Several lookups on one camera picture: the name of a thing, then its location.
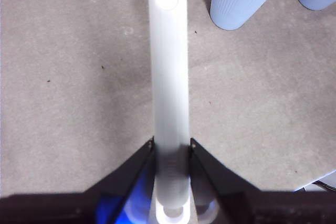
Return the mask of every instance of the gray carpet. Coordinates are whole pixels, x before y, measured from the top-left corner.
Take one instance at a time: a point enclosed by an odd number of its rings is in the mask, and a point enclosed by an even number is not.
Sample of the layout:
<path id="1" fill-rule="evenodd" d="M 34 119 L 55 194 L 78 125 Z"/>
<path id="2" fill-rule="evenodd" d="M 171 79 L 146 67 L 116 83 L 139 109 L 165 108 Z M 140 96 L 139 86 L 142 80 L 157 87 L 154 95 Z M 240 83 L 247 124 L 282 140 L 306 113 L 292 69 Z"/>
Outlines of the gray carpet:
<path id="1" fill-rule="evenodd" d="M 336 169 L 336 5 L 188 0 L 191 133 L 261 189 Z M 153 134 L 147 0 L 2 0 L 1 191 L 82 191 Z"/>

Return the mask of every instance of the white cylinder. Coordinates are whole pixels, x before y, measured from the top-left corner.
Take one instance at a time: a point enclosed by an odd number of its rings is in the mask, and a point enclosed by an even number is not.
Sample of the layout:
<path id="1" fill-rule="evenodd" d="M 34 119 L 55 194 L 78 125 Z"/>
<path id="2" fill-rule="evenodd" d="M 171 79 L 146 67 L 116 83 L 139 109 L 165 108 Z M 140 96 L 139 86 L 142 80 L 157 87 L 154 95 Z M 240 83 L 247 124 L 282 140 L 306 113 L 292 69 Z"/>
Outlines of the white cylinder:
<path id="1" fill-rule="evenodd" d="M 188 200 L 189 104 L 187 0 L 149 0 L 157 199 Z"/>

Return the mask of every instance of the white bar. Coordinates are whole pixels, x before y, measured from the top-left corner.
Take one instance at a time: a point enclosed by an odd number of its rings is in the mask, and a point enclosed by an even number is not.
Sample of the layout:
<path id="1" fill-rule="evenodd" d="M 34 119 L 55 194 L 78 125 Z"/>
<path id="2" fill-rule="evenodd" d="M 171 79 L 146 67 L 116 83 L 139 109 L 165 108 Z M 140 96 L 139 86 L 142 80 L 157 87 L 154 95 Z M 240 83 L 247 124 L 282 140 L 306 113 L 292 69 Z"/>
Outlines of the white bar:
<path id="1" fill-rule="evenodd" d="M 157 199 L 177 209 L 188 200 L 187 0 L 149 0 Z"/>

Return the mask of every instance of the white plastic rod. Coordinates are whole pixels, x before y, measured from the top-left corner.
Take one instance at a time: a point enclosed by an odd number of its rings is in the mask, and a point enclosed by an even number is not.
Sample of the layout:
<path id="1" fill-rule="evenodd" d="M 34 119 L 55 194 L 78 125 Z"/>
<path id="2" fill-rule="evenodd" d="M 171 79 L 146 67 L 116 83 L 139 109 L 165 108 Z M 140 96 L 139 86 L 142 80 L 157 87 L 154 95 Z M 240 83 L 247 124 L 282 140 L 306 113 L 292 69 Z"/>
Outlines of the white plastic rod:
<path id="1" fill-rule="evenodd" d="M 157 199 L 177 209 L 188 201 L 187 0 L 149 0 Z"/>

